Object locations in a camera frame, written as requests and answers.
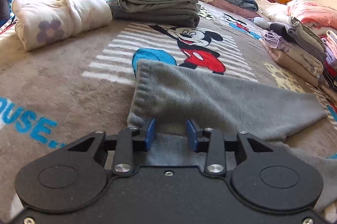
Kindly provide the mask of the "grey knit garment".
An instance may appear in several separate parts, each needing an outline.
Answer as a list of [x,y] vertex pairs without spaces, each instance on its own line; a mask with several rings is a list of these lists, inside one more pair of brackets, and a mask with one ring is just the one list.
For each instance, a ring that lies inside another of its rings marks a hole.
[[324,188],[315,206],[336,201],[336,160],[289,147],[286,138],[319,128],[327,114],[314,94],[141,59],[137,63],[128,125],[154,118],[163,133],[181,135],[187,119],[228,135],[246,131],[273,143],[319,170]]

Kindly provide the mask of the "folded colourful clothes stack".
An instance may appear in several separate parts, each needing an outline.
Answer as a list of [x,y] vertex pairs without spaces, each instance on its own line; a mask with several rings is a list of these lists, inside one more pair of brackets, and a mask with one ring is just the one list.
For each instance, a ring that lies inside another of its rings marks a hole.
[[327,30],[326,38],[323,38],[322,41],[326,46],[323,76],[329,88],[336,93],[336,34]]

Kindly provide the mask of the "folded purple beige clothes stack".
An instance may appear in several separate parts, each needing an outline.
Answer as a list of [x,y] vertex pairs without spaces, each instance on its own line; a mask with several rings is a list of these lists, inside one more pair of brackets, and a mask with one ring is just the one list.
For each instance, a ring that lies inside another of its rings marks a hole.
[[288,16],[275,22],[256,17],[253,22],[262,28],[261,44],[278,65],[319,86],[327,54],[323,41],[312,30]]

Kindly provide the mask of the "folded grey clothes stack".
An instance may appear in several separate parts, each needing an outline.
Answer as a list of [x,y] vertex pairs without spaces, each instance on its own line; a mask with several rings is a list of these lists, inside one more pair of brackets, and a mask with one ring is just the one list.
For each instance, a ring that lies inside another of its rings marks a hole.
[[110,0],[116,20],[139,21],[177,27],[199,25],[199,0]]

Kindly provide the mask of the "Mickey Mouse brown blanket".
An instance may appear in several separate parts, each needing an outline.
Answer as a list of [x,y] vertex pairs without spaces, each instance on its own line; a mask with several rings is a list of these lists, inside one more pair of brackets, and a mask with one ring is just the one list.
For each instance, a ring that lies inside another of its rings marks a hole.
[[[199,27],[222,40],[225,76],[314,94],[326,118],[291,136],[288,145],[336,156],[336,98],[278,65],[261,30],[243,17],[203,4]],[[14,29],[1,35],[1,220],[21,211],[14,179],[21,167],[95,129],[112,135],[125,126],[134,95],[132,58],[141,48],[175,59],[184,53],[170,38],[140,22],[109,26],[26,52]]]

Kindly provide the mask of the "white floral folded quilt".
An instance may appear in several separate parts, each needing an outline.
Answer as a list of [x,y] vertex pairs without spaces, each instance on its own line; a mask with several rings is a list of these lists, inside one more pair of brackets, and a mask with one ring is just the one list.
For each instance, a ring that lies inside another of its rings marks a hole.
[[15,32],[31,51],[82,32],[107,26],[112,13],[105,0],[14,0]]

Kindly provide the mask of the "pink fluffy blanket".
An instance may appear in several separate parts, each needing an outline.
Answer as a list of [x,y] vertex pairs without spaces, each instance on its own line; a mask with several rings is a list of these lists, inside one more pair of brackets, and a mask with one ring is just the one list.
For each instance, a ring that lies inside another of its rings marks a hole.
[[335,9],[308,0],[292,0],[287,7],[289,16],[296,17],[316,35],[325,36],[328,30],[336,34]]

